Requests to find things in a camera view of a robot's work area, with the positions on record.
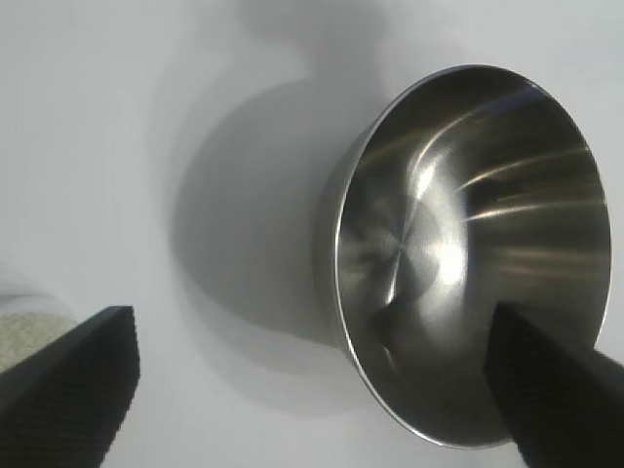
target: textured rubber pad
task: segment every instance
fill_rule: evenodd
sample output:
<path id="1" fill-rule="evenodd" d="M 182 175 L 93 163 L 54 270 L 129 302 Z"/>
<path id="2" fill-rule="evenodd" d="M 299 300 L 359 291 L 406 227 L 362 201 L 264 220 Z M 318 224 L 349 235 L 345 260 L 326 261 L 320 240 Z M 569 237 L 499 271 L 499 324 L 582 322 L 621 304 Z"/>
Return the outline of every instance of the textured rubber pad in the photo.
<path id="1" fill-rule="evenodd" d="M 132 307 L 110 307 L 0 374 L 0 467 L 103 461 L 139 379 Z"/>
<path id="2" fill-rule="evenodd" d="M 530 467 L 624 467 L 624 370 L 539 314 L 499 305 L 486 375 Z"/>

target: white surface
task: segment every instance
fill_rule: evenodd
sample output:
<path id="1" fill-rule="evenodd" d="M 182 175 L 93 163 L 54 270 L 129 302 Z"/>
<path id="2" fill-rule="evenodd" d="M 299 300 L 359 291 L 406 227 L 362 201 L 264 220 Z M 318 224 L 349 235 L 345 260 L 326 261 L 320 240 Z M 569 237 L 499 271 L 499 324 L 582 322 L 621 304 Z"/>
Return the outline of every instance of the white surface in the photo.
<path id="1" fill-rule="evenodd" d="M 105 466 L 522 466 L 386 416 L 306 339 L 297 252 L 319 180 L 393 96 L 512 68 L 595 152 L 615 245 L 600 348 L 624 362 L 623 20 L 612 0 L 2 0 L 0 259 L 78 315 L 136 307 L 143 376 Z"/>

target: white rice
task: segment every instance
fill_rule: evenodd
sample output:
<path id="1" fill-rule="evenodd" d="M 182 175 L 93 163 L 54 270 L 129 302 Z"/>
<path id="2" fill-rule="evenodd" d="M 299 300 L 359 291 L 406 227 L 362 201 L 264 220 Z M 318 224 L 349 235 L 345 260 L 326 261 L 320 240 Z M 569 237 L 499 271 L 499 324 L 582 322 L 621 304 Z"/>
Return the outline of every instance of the white rice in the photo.
<path id="1" fill-rule="evenodd" d="M 0 372 L 36 353 L 74 325 L 71 319 L 41 312 L 0 314 Z"/>

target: stainless steel bowl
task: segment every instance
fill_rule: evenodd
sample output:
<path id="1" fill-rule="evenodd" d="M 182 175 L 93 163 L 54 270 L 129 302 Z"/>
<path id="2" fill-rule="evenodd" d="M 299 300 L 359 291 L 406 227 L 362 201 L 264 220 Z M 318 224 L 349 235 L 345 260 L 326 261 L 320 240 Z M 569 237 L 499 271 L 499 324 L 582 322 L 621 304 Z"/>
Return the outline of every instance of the stainless steel bowl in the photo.
<path id="1" fill-rule="evenodd" d="M 508 439 L 482 373 L 497 301 L 595 342 L 605 195 L 583 136 L 527 78 L 462 66 L 417 83 L 355 144 L 327 200 L 327 306 L 362 379 L 415 434 Z"/>

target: bowl rim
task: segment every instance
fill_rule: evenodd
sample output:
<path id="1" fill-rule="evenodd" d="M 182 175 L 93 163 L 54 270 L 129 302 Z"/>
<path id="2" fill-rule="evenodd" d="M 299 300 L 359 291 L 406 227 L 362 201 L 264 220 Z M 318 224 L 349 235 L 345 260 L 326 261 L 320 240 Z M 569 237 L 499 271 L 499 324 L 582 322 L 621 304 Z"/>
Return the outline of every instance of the bowl rim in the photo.
<path id="1" fill-rule="evenodd" d="M 584 145 L 586 151 L 588 152 L 588 154 L 592 158 L 592 162 L 594 164 L 594 169 L 595 169 L 596 175 L 598 176 L 598 181 L 599 181 L 599 184 L 601 186 L 601 190 L 603 192 L 604 209 L 605 209 L 605 212 L 606 212 L 606 224 L 607 224 L 606 228 L 608 229 L 608 251 L 609 251 L 608 283 L 607 283 L 607 287 L 606 287 L 606 297 L 605 297 L 605 300 L 604 300 L 604 311 L 603 311 L 603 317 L 602 317 L 600 326 L 598 328 L 598 332 L 596 334 L 596 338 L 594 339 L 594 346 L 598 342 L 598 339 L 600 338 L 601 332 L 603 330 L 603 326 L 605 324 L 606 312 L 607 312 L 609 299 L 610 299 L 610 295 L 611 295 L 611 284 L 612 284 L 612 274 L 613 274 L 613 242 L 612 242 L 611 217 L 610 217 L 609 212 L 608 212 L 608 203 L 606 201 L 606 196 L 605 196 L 605 186 L 603 184 L 603 180 L 602 180 L 601 175 L 600 175 L 600 171 L 599 171 L 599 168 L 598 168 L 598 164 L 597 164 L 596 158 L 594 157 L 594 154 L 593 154 L 591 148 L 589 147 L 589 144 L 588 144 L 585 136 L 581 133 L 580 129 L 578 128 L 578 126 L 576 125 L 574 120 L 571 118 L 571 116 L 568 114 L 566 109 L 559 103 L 558 100 L 556 100 L 550 93 L 548 93 L 546 90 L 544 90 L 541 86 L 537 85 L 532 80 L 526 78 L 524 75 L 522 75 L 520 73 L 517 73 L 517 72 L 515 72 L 513 70 L 510 70 L 510 69 L 507 69 L 507 68 L 503 68 L 503 67 L 500 67 L 500 66 L 495 66 L 495 65 L 480 64 L 480 63 L 461 64 L 461 65 L 457 65 L 457 66 L 444 68 L 444 69 L 441 69 L 441 70 L 436 71 L 434 73 L 431 73 L 431 74 L 425 76 L 424 78 L 416 81 L 414 84 L 412 84 L 411 86 L 406 88 L 402 93 L 400 93 L 397 97 L 395 97 L 385 107 L 385 109 L 381 112 L 379 117 L 377 117 L 377 119 L 372 123 L 372 125 L 370 125 L 365 130 L 365 134 L 362 135 L 361 140 L 358 141 L 357 147 L 349 155 L 349 157 L 351 158 L 351 162 L 350 162 L 350 164 L 349 164 L 349 166 L 347 168 L 344 180 L 342 181 L 342 187 L 341 187 L 341 190 L 340 190 L 340 196 L 339 196 L 339 199 L 338 199 L 337 208 L 336 208 L 335 213 L 334 213 L 334 219 L 333 219 L 332 231 L 331 231 L 331 233 L 332 233 L 332 246 L 331 246 L 331 285 L 332 285 L 331 289 L 332 289 L 332 291 L 331 292 L 332 292 L 333 307 L 334 307 L 336 315 L 338 316 L 338 321 L 339 321 L 339 326 L 340 326 L 340 331 L 341 331 L 342 337 L 346 341 L 349 358 L 353 362 L 353 364 L 354 364 L 355 368 L 357 369 L 358 374 L 360 375 L 362 380 L 364 380 L 364 382 L 365 382 L 367 388 L 369 389 L 369 391 L 372 393 L 372 395 L 375 397 L 377 402 L 384 408 L 384 410 L 388 414 L 390 414 L 404 428 L 406 428 L 410 432 L 412 432 L 412 434 L 414 434 L 414 435 L 416 435 L 416 436 L 418 436 L 418 437 L 420 437 L 420 438 L 422 438 L 422 439 L 424 439 L 424 440 L 426 440 L 428 442 L 436 444 L 437 446 L 444 447 L 444 448 L 450 448 L 450 449 L 492 449 L 492 448 L 503 446 L 503 445 L 508 444 L 509 442 L 511 442 L 512 441 L 511 435 L 509 435 L 508 437 L 503 438 L 503 439 L 501 439 L 499 441 L 495 441 L 495 442 L 491 442 L 491 443 L 485 443 L 485 444 L 480 444 L 480 445 L 462 445 L 462 444 L 453 444 L 453 443 L 445 442 L 444 440 L 436 439 L 435 437 L 432 437 L 432 436 L 430 436 L 430 435 L 428 435 L 428 434 L 418 430 L 412 424 L 410 424 L 409 422 L 405 421 L 396 411 L 394 411 L 389 406 L 388 403 L 386 403 L 386 401 L 383 399 L 383 397 L 381 397 L 381 395 L 379 395 L 379 393 L 376 391 L 376 389 L 374 387 L 374 384 L 370 381 L 369 377 L 367 376 L 367 372 L 365 371 L 362 363 L 360 362 L 360 359 L 358 357 L 358 353 L 356 352 L 355 346 L 354 346 L 353 341 L 351 339 L 351 335 L 350 335 L 350 332 L 348 330 L 348 327 L 347 327 L 347 324 L 346 324 L 346 320 L 345 320 L 345 317 L 344 317 L 344 310 L 342 308 L 342 302 L 341 302 L 341 299 L 340 299 L 340 293 L 339 293 L 340 292 L 340 286 L 339 286 L 339 281 L 338 281 L 338 244 L 339 244 L 339 234 L 340 234 L 340 227 L 341 227 L 341 223 L 342 223 L 342 216 L 343 216 L 343 212 L 344 212 L 344 205 L 346 203 L 346 197 L 347 197 L 347 194 L 349 192 L 349 188 L 351 186 L 351 182 L 353 180 L 353 175 L 354 175 L 354 173 L 356 171 L 356 168 L 357 168 L 358 164 L 360 163 L 362 157 L 366 153 L 366 150 L 369 147 L 369 144 L 371 142 L 372 137 L 375 135 L 376 131 L 381 126 L 381 124 L 386 120 L 386 118 L 395 110 L 395 108 L 399 104 L 401 104 L 408 96 L 410 96 L 416 90 L 421 88 L 423 85 L 425 85 L 425 84 L 427 84 L 427 83 L 429 83 L 431 81 L 434 81 L 434 80 L 436 80 L 438 78 L 441 78 L 443 76 L 450 75 L 451 73 L 461 72 L 461 71 L 465 71 L 465 70 L 469 70 L 469 69 L 489 69 L 489 70 L 493 70 L 493 71 L 497 71 L 497 72 L 502 72 L 502 73 L 505 73 L 505 74 L 508 74 L 508 75 L 512 75 L 515 78 L 525 82 L 528 86 L 531 86 L 532 88 L 534 88 L 536 91 L 538 91 L 541 95 L 545 96 L 547 99 L 549 99 L 551 102 L 553 102 L 559 108 L 559 110 L 562 112 L 562 115 L 568 120 L 568 122 L 571 124 L 571 126 L 576 131 L 578 137 L 583 142 L 583 145 Z"/>

